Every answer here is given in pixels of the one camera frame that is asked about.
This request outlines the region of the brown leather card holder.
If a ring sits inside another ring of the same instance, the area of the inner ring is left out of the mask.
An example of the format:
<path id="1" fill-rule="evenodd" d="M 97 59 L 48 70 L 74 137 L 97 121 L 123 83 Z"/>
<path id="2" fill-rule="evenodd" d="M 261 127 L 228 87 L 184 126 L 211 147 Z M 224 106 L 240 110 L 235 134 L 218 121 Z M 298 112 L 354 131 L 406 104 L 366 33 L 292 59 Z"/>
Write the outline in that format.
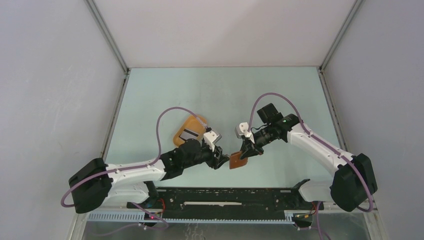
<path id="1" fill-rule="evenodd" d="M 248 158 L 247 157 L 242 158 L 242 152 L 241 151 L 234 152 L 229 156 L 229 169 L 230 170 L 243 167 L 247 163 L 248 163 Z"/>

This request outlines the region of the white striped credit cards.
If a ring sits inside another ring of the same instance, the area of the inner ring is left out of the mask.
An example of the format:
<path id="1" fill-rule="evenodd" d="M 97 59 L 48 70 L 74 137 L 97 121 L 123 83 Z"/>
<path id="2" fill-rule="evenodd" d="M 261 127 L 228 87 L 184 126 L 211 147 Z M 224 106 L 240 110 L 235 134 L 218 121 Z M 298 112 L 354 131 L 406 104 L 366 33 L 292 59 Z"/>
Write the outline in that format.
<path id="1" fill-rule="evenodd" d="M 203 137 L 202 133 L 198 133 L 195 131 L 192 131 L 190 129 L 184 129 L 178 136 L 178 138 L 182 141 L 187 141 L 190 139 L 199 140 Z"/>

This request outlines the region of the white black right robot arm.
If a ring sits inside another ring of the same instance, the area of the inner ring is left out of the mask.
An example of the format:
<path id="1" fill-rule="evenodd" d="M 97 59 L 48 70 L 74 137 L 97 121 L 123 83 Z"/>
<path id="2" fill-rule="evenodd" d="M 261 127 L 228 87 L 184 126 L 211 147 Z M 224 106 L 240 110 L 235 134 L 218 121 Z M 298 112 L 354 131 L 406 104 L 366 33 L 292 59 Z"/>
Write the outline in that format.
<path id="1" fill-rule="evenodd" d="M 295 114 L 282 115 L 272 103 L 257 111 L 264 128 L 251 130 L 248 122 L 240 123 L 235 132 L 242 145 L 237 160 L 242 165 L 250 157 L 262 155 L 264 146 L 276 140 L 291 144 L 313 157 L 332 176 L 330 181 L 304 180 L 291 194 L 291 204 L 304 209 L 310 202 L 333 202 L 346 212 L 360 209 L 364 201 L 373 203 L 378 190 L 373 166 L 363 153 L 354 155 L 332 145 L 304 124 Z"/>

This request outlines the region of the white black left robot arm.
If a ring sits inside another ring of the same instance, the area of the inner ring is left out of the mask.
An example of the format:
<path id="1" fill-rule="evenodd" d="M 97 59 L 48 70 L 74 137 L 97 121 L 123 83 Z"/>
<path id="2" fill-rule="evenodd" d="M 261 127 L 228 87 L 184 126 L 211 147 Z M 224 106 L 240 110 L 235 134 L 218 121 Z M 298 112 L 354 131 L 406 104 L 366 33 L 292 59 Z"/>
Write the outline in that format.
<path id="1" fill-rule="evenodd" d="M 77 214 L 129 203 L 153 208 L 158 202 L 155 182 L 176 178 L 185 169 L 201 164 L 216 170 L 229 159 L 221 147 L 211 150 L 204 141 L 195 139 L 161 154 L 158 160 L 107 164 L 95 158 L 68 180 L 72 206 Z"/>

